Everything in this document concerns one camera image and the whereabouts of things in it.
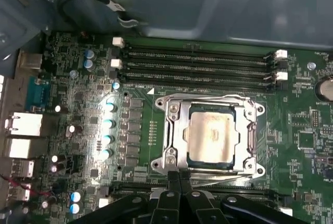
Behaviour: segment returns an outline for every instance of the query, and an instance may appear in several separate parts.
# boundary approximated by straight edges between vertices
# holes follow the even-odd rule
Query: white connector
[[[292,216],[292,208],[289,207],[279,207],[280,212]]]
[[[108,198],[100,198],[99,201],[98,201],[98,207],[99,208],[102,208],[102,207],[105,207],[107,205],[109,205],[109,199]]]
[[[288,81],[288,73],[287,72],[277,72],[276,73],[276,81]]]
[[[120,37],[114,37],[112,39],[112,45],[119,48],[124,48],[125,47],[124,39]]]
[[[288,58],[288,51],[284,49],[279,49],[274,53],[275,59],[287,59]]]
[[[110,66],[112,68],[116,68],[116,69],[122,69],[123,67],[123,63],[120,59],[111,59],[111,64]]]

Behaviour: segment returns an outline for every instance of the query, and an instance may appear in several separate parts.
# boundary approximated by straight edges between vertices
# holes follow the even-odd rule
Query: capacitor
[[[106,103],[105,109],[108,112],[114,112],[116,110],[116,106],[113,103]]]
[[[110,119],[107,119],[107,120],[104,120],[103,121],[103,126],[106,128],[106,129],[111,129],[114,127],[114,122]]]
[[[113,88],[114,90],[118,90],[118,89],[120,89],[120,83],[119,83],[119,82],[114,82],[114,83],[112,84],[112,88]]]
[[[57,105],[54,108],[54,111],[56,113],[66,114],[66,113],[68,113],[68,108],[66,106],[64,106],[64,105]]]
[[[93,63],[93,61],[91,61],[89,59],[87,59],[86,61],[84,61],[83,67],[85,67],[89,72],[94,71],[94,69],[96,68],[96,66]]]
[[[63,169],[65,169],[65,165],[64,163],[57,163],[57,164],[53,164],[50,168],[52,173],[56,173],[59,171],[62,171]]]
[[[80,125],[71,125],[69,126],[70,133],[82,133],[82,127]]]
[[[112,150],[103,150],[99,154],[99,159],[106,160],[106,159],[110,158],[112,155],[113,155],[113,151]]]
[[[80,212],[82,204],[80,203],[74,203],[69,207],[69,212],[76,215]]]
[[[101,139],[101,142],[102,142],[102,144],[104,144],[104,145],[108,145],[108,144],[110,144],[110,143],[113,142],[113,141],[114,141],[114,139],[113,139],[113,137],[110,136],[110,135],[104,135],[104,136],[102,137],[102,139]]]
[[[84,57],[91,60],[91,61],[96,60],[96,55],[91,49],[86,49],[84,51]]]
[[[51,207],[51,205],[57,203],[57,198],[55,196],[49,196],[46,200],[42,202],[42,209],[47,209]]]
[[[70,78],[74,79],[79,76],[79,73],[77,70],[71,70],[71,71],[69,71],[69,76],[70,76]]]
[[[76,190],[71,194],[71,201],[73,202],[79,202],[83,198],[83,191],[82,190]]]
[[[54,155],[51,157],[53,163],[60,163],[64,160],[66,160],[66,155]]]

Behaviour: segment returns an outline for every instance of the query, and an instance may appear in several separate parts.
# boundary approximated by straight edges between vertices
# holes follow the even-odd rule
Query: black capacitor
[[[82,133],[83,128],[80,125],[71,125],[68,130],[70,133]]]
[[[57,164],[52,164],[50,167],[51,172],[57,173],[65,169],[65,164],[64,163],[57,163]]]
[[[56,203],[57,203],[57,198],[53,195],[49,196],[42,202],[42,209],[47,209]]]
[[[57,106],[55,106],[54,111],[59,114],[67,114],[68,107],[66,107],[64,105],[57,105]]]
[[[66,155],[53,155],[51,157],[51,161],[53,163],[60,163],[62,161],[66,160]]]

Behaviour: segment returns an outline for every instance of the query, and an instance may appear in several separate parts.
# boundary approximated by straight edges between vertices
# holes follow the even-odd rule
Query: ram slot
[[[135,74],[140,74],[140,73],[154,73],[158,75],[164,75],[164,76],[187,76],[191,78],[197,78],[197,77],[202,77],[205,79],[222,79],[226,81],[235,81],[235,82],[256,82],[256,83],[263,83],[264,81],[264,76],[261,75],[252,75],[252,74],[243,74],[243,75],[238,75],[234,74],[232,72],[225,72],[225,71],[201,71],[201,70],[187,70],[187,69],[172,69],[176,68],[175,66],[173,67],[164,67],[164,68],[149,68],[149,67],[141,67],[141,66],[129,66],[125,69],[123,69],[121,72],[124,73],[135,73]]]
[[[158,54],[158,55],[196,55],[203,57],[230,57],[234,59],[253,59],[263,61],[265,55],[258,54],[247,54],[247,53],[235,53],[235,52],[217,52],[217,51],[206,51],[201,49],[180,49],[180,48],[167,48],[167,47],[149,47],[149,46],[136,46],[127,49],[128,53],[147,53],[147,54]]]
[[[247,91],[247,92],[266,92],[271,89],[270,84],[258,84],[258,85],[247,85],[247,84],[231,84],[229,81],[196,81],[186,78],[186,80],[177,80],[174,78],[165,78],[162,76],[140,77],[126,76],[119,77],[122,83],[127,84],[150,84],[156,86],[170,86],[179,88],[198,88],[198,89],[211,89],[211,90],[229,90],[229,91]]]
[[[207,60],[193,60],[193,59],[173,59],[173,58],[156,58],[152,59],[148,56],[139,56],[135,58],[123,58],[123,62],[126,63],[146,63],[151,64],[170,64],[175,66],[190,66],[190,67],[205,67],[205,68],[216,68],[223,67],[224,69],[238,69],[244,71],[257,71],[257,72],[268,72],[265,63],[259,62],[239,62],[232,63],[228,61],[207,61]]]

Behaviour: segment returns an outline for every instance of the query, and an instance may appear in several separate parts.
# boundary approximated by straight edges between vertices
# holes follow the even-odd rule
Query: chip
[[[93,186],[88,186],[86,192],[87,194],[95,194],[95,188]]]
[[[122,130],[126,130],[126,129],[127,129],[127,124],[121,124],[121,125],[120,125],[120,129],[122,129]]]
[[[279,69],[288,69],[288,61],[279,61],[277,67]]]
[[[313,149],[315,145],[314,133],[300,132],[298,139],[298,148],[301,150]]]
[[[58,218],[58,212],[51,212],[52,218]]]
[[[111,49],[111,58],[119,57],[120,49],[119,48],[112,48]]]
[[[90,170],[90,177],[92,177],[92,178],[98,177],[98,169]]]
[[[129,114],[127,112],[121,113],[121,118],[128,118]]]
[[[127,146],[126,155],[137,155],[139,153],[138,146]]]
[[[304,201],[307,203],[311,203],[313,199],[313,195],[310,193],[305,193],[304,194]]]
[[[138,163],[138,158],[135,157],[126,157],[125,166],[136,167]]]
[[[130,102],[123,102],[123,107],[128,108],[130,106]]]
[[[81,93],[81,92],[76,93],[74,96],[74,100],[77,100],[77,101],[83,100],[83,93]]]
[[[79,148],[80,148],[79,143],[75,143],[75,142],[72,143],[72,150],[79,150]]]
[[[130,100],[131,108],[142,108],[142,106],[143,106],[143,103],[142,103],[141,99],[134,98],[134,99]]]
[[[110,79],[115,79],[117,78],[118,72],[116,71],[109,71],[109,78]]]
[[[106,51],[100,51],[99,57],[106,57]]]
[[[97,76],[98,76],[98,77],[103,77],[104,74],[105,74],[104,70],[98,70],[98,71],[97,71]]]
[[[98,117],[91,116],[90,117],[90,124],[97,124],[98,123]]]
[[[137,120],[141,119],[142,112],[138,110],[130,110],[130,119]]]
[[[109,195],[109,187],[108,186],[101,186],[100,187],[100,194],[104,195],[104,196],[108,196]]]
[[[138,134],[129,134],[127,136],[128,143],[139,143],[140,142],[140,135]]]
[[[57,90],[58,90],[58,92],[66,92],[67,91],[67,87],[66,86],[58,86],[58,88],[57,88]]]
[[[139,131],[141,129],[141,124],[138,122],[129,122],[128,131]]]
[[[127,135],[121,135],[119,136],[119,141],[126,141],[127,140]]]
[[[61,46],[60,47],[60,52],[61,53],[67,53],[68,52],[68,47],[67,46]]]
[[[92,209],[90,209],[90,208],[86,208],[86,209],[84,210],[84,214],[85,214],[85,215],[90,214],[91,212],[92,212]]]

